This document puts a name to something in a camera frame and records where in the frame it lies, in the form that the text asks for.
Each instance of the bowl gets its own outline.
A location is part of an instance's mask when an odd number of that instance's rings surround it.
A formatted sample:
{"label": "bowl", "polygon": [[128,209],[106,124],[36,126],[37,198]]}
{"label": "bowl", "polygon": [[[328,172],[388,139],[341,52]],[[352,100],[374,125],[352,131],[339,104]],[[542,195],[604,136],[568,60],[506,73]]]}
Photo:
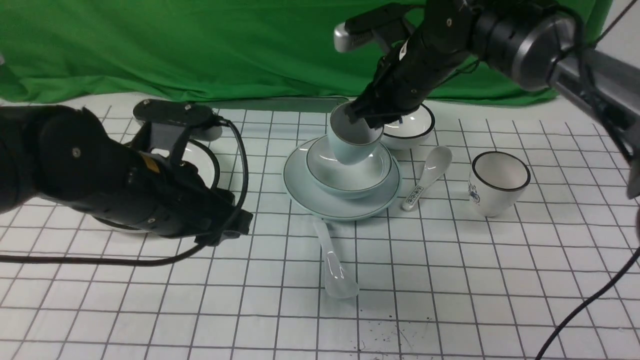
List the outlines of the bowl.
{"label": "bowl", "polygon": [[336,160],[327,136],[316,140],[308,149],[306,165],[315,184],[334,196],[359,199],[371,194],[389,176],[391,153],[384,145],[359,163],[344,165]]}
{"label": "bowl", "polygon": [[381,142],[393,150],[408,150],[423,144],[436,124],[431,110],[420,104],[418,110],[402,117],[402,120],[385,125]]}

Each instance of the plate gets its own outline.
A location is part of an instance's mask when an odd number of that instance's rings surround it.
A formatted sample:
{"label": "plate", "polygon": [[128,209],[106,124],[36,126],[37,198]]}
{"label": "plate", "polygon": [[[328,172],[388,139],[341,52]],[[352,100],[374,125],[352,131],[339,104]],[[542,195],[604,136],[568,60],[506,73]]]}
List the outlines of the plate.
{"label": "plate", "polygon": [[[184,149],[182,159],[192,163],[196,168],[198,168],[198,175],[202,178],[206,187],[212,188],[218,185],[218,179],[220,178],[220,165],[218,164],[218,159],[208,147],[194,140],[189,140]],[[121,233],[145,234],[147,232],[146,230],[118,224],[103,218],[93,218],[109,229],[120,231]]]}
{"label": "plate", "polygon": [[369,218],[393,203],[400,192],[401,180],[400,166],[394,157],[387,180],[375,192],[359,199],[342,199],[318,188],[307,171],[307,151],[316,140],[309,140],[296,148],[287,158],[282,170],[285,191],[293,202],[317,217],[334,221]]}

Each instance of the saucer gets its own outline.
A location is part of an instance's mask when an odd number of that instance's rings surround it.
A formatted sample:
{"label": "saucer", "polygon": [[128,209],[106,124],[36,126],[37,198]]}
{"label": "saucer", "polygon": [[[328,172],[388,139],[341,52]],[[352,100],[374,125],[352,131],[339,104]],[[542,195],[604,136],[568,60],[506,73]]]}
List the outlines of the saucer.
{"label": "saucer", "polygon": [[369,218],[387,209],[400,192],[400,168],[391,157],[387,179],[370,195],[359,199],[343,199],[318,188],[307,170],[307,151],[317,139],[309,140],[294,150],[284,165],[284,188],[293,202],[309,213],[325,220],[355,221]]}

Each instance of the black cable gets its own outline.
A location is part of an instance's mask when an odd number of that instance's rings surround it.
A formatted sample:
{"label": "black cable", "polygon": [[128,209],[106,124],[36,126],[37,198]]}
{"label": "black cable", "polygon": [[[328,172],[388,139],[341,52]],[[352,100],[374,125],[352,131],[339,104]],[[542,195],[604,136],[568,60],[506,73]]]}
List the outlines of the black cable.
{"label": "black cable", "polygon": [[209,187],[210,190],[215,190],[218,187],[218,183],[220,182],[220,162],[218,161],[218,158],[216,157],[216,155],[213,153],[213,151],[211,151],[210,148],[208,148],[206,145],[204,145],[203,143],[193,140],[193,139],[189,139],[189,143],[192,143],[194,146],[198,147],[200,150],[204,151],[205,154],[209,157],[209,159],[211,160],[211,162],[213,163],[213,170],[216,173],[213,176],[213,183],[211,183],[211,186]]}
{"label": "black cable", "polygon": [[618,282],[618,280],[620,280],[620,278],[622,278],[623,275],[625,275],[627,271],[629,271],[629,268],[633,266],[633,264],[638,260],[638,258],[640,258],[640,247],[636,249],[636,251],[634,252],[633,255],[631,255],[631,258],[629,259],[629,261],[627,261],[625,266],[623,266],[622,269],[620,269],[620,271],[614,277],[612,277],[611,280],[609,280],[609,282],[602,289],[598,290],[595,294],[593,294],[587,300],[581,303],[580,306],[576,307],[575,310],[573,310],[569,314],[569,316],[567,316],[560,323],[560,325],[556,327],[556,329],[553,331],[551,336],[549,336],[549,339],[547,339],[545,344],[542,345],[540,352],[538,352],[538,355],[536,356],[536,360],[542,359],[542,356],[545,354],[545,352],[547,351],[551,343],[556,339],[556,337],[562,331],[562,329],[564,329],[564,327],[566,327],[566,325],[571,320],[573,320],[573,318],[575,318],[575,316],[578,315],[578,313],[580,313],[582,310],[587,308],[587,306],[589,306],[590,303],[594,302],[597,298],[601,297],[604,293],[609,291],[609,289],[611,289]]}
{"label": "black cable", "polygon": [[[220,227],[220,233],[216,234],[213,239],[218,239],[223,231],[228,228],[231,223],[237,218],[242,210],[242,205],[244,204],[244,200],[246,198],[247,191],[249,189],[249,166],[248,160],[246,157],[246,151],[244,149],[244,143],[240,136],[240,131],[238,128],[229,120],[223,119],[221,120],[221,124],[223,126],[227,126],[231,128],[236,141],[238,143],[238,149],[240,153],[240,158],[243,166],[243,179],[242,179],[242,189],[240,192],[240,196],[238,197],[238,202],[231,212],[231,215],[227,219],[227,221]],[[2,263],[21,263],[21,264],[86,264],[86,265],[119,265],[119,266],[140,266],[140,267],[151,267],[151,266],[163,266],[177,263],[178,261],[184,260],[200,250],[204,249],[208,243],[200,243],[195,245],[191,249],[178,254],[176,256],[172,256],[170,258],[157,259],[157,260],[131,260],[131,259],[96,259],[96,258],[76,258],[76,257],[63,257],[63,256],[10,256],[10,255],[0,255],[0,262]]]}
{"label": "black cable", "polygon": [[[633,0],[621,13],[618,17],[609,25],[609,27],[600,35],[590,46],[596,46],[599,41],[601,41],[610,30],[622,19],[622,17],[631,9],[631,6],[636,3],[637,0]],[[599,123],[601,123],[604,128],[607,130],[607,133],[611,137],[611,139],[616,144],[618,150],[620,150],[621,154],[625,157],[627,162],[631,159],[630,154],[627,151],[627,148],[622,144],[622,141],[616,136],[612,124],[605,118],[601,107],[598,106],[596,96],[595,96],[595,86],[593,82],[593,74],[591,73],[591,69],[588,67],[587,63],[584,61],[584,51],[587,48],[585,46],[585,27],[584,21],[582,21],[582,17],[573,9],[560,6],[559,9],[561,12],[566,13],[567,15],[573,17],[575,22],[575,33],[573,36],[575,45],[570,49],[570,51],[575,52],[576,59],[578,61],[578,73],[580,77],[580,84],[582,85],[582,89],[587,97],[587,102],[591,106],[596,118]],[[636,231],[637,227],[640,225],[640,210],[636,215]],[[595,294],[590,296],[587,300],[581,303],[578,307],[576,307],[553,331],[553,333],[549,336],[547,341],[544,343],[538,355],[536,356],[536,360],[542,359],[545,355],[545,352],[551,346],[551,343],[558,337],[560,332],[567,326],[576,315],[578,315],[582,310],[587,308],[590,303],[594,302],[596,299],[601,297],[604,293],[609,291],[633,266],[634,263],[640,258],[640,247],[636,249],[636,251],[631,255],[631,258],[625,263],[625,266],[620,269],[618,273],[614,277],[611,278],[609,282],[602,289],[598,290]]]}
{"label": "black cable", "polygon": [[442,82],[437,84],[434,88],[438,88],[438,87],[448,83],[449,81],[453,80],[456,76],[459,76],[460,74],[471,74],[471,73],[473,73],[474,71],[477,70],[478,66],[480,66],[480,59],[468,64],[467,66],[463,67],[462,69],[456,70],[453,74],[451,74],[451,76],[449,76],[448,78],[442,80]]}
{"label": "black cable", "polygon": [[633,7],[637,3],[637,1],[638,0],[631,0],[631,2],[624,9],[622,9],[620,14],[618,14],[618,16],[611,22],[611,24],[609,24],[609,26],[602,32],[602,34],[600,34],[600,36],[591,43],[591,46],[595,47],[604,37],[606,37],[611,29],[618,25],[620,20],[629,12],[629,10],[631,10],[631,7]]}

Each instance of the orange label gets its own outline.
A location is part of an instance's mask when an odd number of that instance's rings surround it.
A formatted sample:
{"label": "orange label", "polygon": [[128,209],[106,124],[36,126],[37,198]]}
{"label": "orange label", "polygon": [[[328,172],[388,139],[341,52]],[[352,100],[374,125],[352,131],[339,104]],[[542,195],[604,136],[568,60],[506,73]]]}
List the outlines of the orange label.
{"label": "orange label", "polygon": [[158,164],[156,164],[156,162],[152,158],[149,158],[148,156],[142,154],[140,154],[140,156],[142,156],[142,160],[145,161],[145,164],[147,164],[147,168],[149,170],[160,174],[160,168],[158,168]]}

